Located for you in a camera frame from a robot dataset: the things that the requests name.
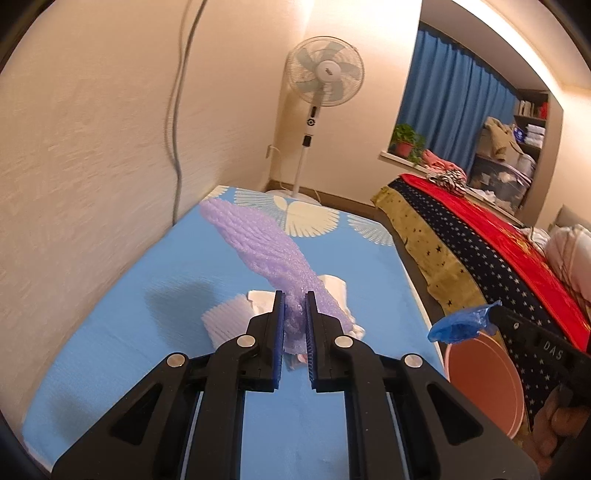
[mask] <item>hand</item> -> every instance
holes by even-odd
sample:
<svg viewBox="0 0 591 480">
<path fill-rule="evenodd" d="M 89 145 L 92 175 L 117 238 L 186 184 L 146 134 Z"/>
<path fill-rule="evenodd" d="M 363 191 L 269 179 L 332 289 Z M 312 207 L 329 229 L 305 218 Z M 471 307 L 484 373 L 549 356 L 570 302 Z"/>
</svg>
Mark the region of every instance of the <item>hand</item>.
<svg viewBox="0 0 591 480">
<path fill-rule="evenodd" d="M 534 431 L 523 443 L 523 450 L 538 466 L 544 475 L 550 465 L 550 457 L 558 445 L 558 437 L 576 437 L 589 418 L 588 407 L 559 408 L 558 387 L 546 400 L 544 406 L 535 415 Z"/>
</svg>

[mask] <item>pink cloth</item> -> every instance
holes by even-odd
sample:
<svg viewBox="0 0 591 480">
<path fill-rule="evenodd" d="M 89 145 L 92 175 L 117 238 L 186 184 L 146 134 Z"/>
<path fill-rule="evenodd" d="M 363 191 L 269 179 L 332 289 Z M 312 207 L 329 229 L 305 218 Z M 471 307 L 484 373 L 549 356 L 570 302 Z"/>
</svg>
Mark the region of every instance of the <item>pink cloth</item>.
<svg viewBox="0 0 591 480">
<path fill-rule="evenodd" d="M 442 173 L 447 170 L 459 170 L 462 172 L 464 180 L 466 180 L 466 173 L 464 173 L 460 167 L 450 161 L 442 160 L 431 150 L 425 150 L 423 152 L 423 161 L 427 164 L 429 170 L 432 170 L 434 173 Z"/>
</svg>

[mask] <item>red blanket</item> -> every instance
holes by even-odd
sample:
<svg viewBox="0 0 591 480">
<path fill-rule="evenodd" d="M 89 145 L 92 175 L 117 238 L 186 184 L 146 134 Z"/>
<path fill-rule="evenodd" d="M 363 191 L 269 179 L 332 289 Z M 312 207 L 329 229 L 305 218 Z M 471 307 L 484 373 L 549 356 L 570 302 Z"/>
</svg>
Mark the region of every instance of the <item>red blanket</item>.
<svg viewBox="0 0 591 480">
<path fill-rule="evenodd" d="M 457 197 L 428 180 L 412 174 L 401 178 L 430 195 L 466 222 L 519 274 L 540 302 L 554 317 L 573 345 L 585 351 L 589 324 L 575 300 L 540 255 L 512 225 L 463 197 Z"/>
</svg>

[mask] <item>electrical cable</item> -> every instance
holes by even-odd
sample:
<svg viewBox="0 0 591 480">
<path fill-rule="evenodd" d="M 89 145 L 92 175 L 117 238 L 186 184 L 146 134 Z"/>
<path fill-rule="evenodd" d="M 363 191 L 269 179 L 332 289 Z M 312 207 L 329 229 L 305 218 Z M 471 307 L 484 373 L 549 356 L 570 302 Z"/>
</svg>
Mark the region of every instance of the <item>electrical cable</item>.
<svg viewBox="0 0 591 480">
<path fill-rule="evenodd" d="M 183 67 L 183 52 L 184 52 L 184 26 L 187 23 L 187 17 L 189 15 L 189 9 L 193 0 L 188 0 L 187 4 L 185 5 L 185 9 L 183 12 L 183 16 L 181 17 L 181 28 L 178 31 L 178 63 L 177 63 L 177 72 L 174 74 L 174 83 L 173 89 L 168 96 L 168 103 L 166 105 L 166 116 L 164 117 L 164 146 L 166 147 L 166 152 L 168 153 L 168 157 L 170 159 L 170 164 L 174 166 L 174 154 L 173 154 L 173 146 L 171 145 L 171 132 L 172 127 L 170 122 L 172 120 L 171 113 L 173 111 L 174 101 L 176 99 L 176 93 L 178 88 L 178 78 L 181 75 L 181 68 Z"/>
<path fill-rule="evenodd" d="M 286 189 L 283 184 L 281 183 L 281 162 L 283 162 L 283 155 L 281 154 L 281 150 L 279 150 L 275 145 L 269 145 L 268 148 L 270 150 L 275 150 L 277 152 L 277 154 L 279 155 L 279 166 L 277 168 L 277 170 L 279 171 L 279 186 L 281 187 L 282 190 L 287 190 L 289 191 L 289 189 Z"/>
<path fill-rule="evenodd" d="M 283 155 L 281 154 L 281 150 L 279 150 L 275 145 L 269 145 L 267 148 L 269 148 L 270 150 L 275 150 L 277 152 L 277 154 L 279 155 L 279 167 L 277 168 L 278 170 L 278 174 L 279 174 L 279 186 L 286 191 L 290 191 L 289 189 L 285 188 L 281 182 L 281 162 L 283 161 Z M 322 205 L 322 202 L 320 201 L 320 195 L 318 194 L 318 192 L 314 189 L 311 189 L 315 194 L 316 194 L 316 198 L 318 199 L 318 203 Z"/>
<path fill-rule="evenodd" d="M 183 86 L 185 76 L 187 74 L 187 61 L 189 59 L 189 54 L 191 53 L 191 46 L 193 45 L 193 39 L 195 37 L 195 31 L 197 30 L 197 25 L 201 20 L 203 15 L 203 10 L 207 5 L 207 0 L 202 0 L 201 6 L 199 6 L 199 10 L 195 19 L 193 20 L 193 25 L 191 25 L 191 30 L 189 31 L 189 36 L 187 37 L 187 45 L 185 46 L 184 55 L 183 55 L 183 62 L 180 68 L 180 75 L 178 78 L 178 88 L 177 94 L 174 101 L 174 110 L 173 110 L 173 162 L 174 162 L 174 171 L 177 174 L 177 186 L 174 193 L 174 206 L 173 206 L 173 226 L 176 225 L 178 221 L 178 206 L 181 199 L 181 190 L 183 188 L 183 170 L 181 168 L 181 163 L 178 157 L 178 110 L 181 104 L 181 97 L 183 95 Z"/>
</svg>

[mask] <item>blue bed sheet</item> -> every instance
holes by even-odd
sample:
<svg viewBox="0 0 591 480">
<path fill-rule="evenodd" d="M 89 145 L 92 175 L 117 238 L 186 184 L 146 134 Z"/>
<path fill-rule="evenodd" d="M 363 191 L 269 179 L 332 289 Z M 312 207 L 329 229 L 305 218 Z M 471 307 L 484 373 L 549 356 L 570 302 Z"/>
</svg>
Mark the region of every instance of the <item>blue bed sheet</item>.
<svg viewBox="0 0 591 480">
<path fill-rule="evenodd" d="M 266 211 L 318 275 L 345 280 L 348 306 L 377 353 L 416 352 L 442 372 L 383 226 L 249 190 L 218 187 L 212 195 Z M 57 355 L 25 419 L 29 450 L 50 468 L 168 354 L 211 353 L 202 314 L 249 290 L 273 288 L 244 266 L 196 206 L 121 277 Z M 284 365 L 275 394 L 246 396 L 242 478 L 347 478 L 344 408 L 341 394 L 311 390 L 306 368 Z"/>
</svg>

